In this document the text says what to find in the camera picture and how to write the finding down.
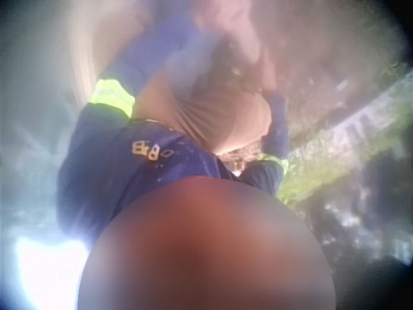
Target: yellow reflective tape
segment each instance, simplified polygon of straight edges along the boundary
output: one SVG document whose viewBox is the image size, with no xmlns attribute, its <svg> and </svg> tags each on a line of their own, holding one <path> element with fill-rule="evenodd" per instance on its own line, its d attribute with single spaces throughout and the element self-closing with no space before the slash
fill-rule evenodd
<svg viewBox="0 0 413 310">
<path fill-rule="evenodd" d="M 262 153 L 262 154 L 261 154 L 259 160 L 274 161 L 274 162 L 276 162 L 278 165 L 282 166 L 282 168 L 283 168 L 283 170 L 284 170 L 284 175 L 286 175 L 287 172 L 288 172 L 288 166 L 289 166 L 288 160 L 281 160 L 281 159 L 279 159 L 278 157 L 275 157 L 275 156 L 273 156 L 273 155 L 268 155 L 268 154 L 265 154 L 265 153 Z"/>
<path fill-rule="evenodd" d="M 89 102 L 93 104 L 101 103 L 121 109 L 131 118 L 135 100 L 135 97 L 128 94 L 115 79 L 100 79 Z"/>
</svg>

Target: blue jacket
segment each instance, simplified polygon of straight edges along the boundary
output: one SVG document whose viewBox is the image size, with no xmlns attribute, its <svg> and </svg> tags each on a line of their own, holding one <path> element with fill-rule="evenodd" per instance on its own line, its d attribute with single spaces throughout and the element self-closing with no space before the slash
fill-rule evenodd
<svg viewBox="0 0 413 310">
<path fill-rule="evenodd" d="M 93 246 L 134 200 L 191 176 L 240 181 L 276 195 L 288 156 L 284 103 L 277 94 L 268 94 L 277 122 L 263 138 L 265 154 L 240 177 L 188 136 L 153 121 L 130 119 L 146 83 L 198 32 L 187 14 L 172 16 L 126 47 L 101 75 L 59 172 L 57 215 L 71 237 Z"/>
</svg>

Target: reflective stripe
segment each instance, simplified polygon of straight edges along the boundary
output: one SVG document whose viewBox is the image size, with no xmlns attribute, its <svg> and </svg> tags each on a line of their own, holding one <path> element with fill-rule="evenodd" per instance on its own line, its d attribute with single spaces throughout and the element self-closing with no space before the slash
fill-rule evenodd
<svg viewBox="0 0 413 310">
<path fill-rule="evenodd" d="M 97 84 L 90 103 L 102 103 L 121 109 L 131 118 L 135 105 L 135 97 L 128 92 L 115 79 L 100 79 Z"/>
<path fill-rule="evenodd" d="M 289 166 L 288 160 L 281 160 L 281 159 L 279 159 L 278 157 L 275 157 L 275 156 L 273 156 L 273 155 L 268 155 L 268 154 L 265 154 L 265 153 L 262 153 L 262 154 L 261 154 L 261 157 L 260 157 L 259 160 L 274 161 L 274 162 L 276 162 L 278 165 L 282 166 L 282 168 L 283 168 L 283 170 L 284 170 L 284 175 L 286 175 L 287 172 L 288 172 L 288 166 Z"/>
</svg>

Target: blue uniform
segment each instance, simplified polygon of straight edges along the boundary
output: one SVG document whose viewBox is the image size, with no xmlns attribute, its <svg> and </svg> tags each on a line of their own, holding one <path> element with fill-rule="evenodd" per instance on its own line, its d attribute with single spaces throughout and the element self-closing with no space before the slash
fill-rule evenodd
<svg viewBox="0 0 413 310">
<path fill-rule="evenodd" d="M 240 181 L 276 195 L 288 156 L 284 103 L 277 94 L 266 95 L 274 113 L 262 160 L 240 177 L 185 134 L 155 121 L 130 119 L 136 96 L 197 33 L 186 13 L 172 16 L 127 46 L 100 76 L 59 173 L 57 215 L 71 237 L 93 246 L 134 200 L 191 176 Z"/>
</svg>

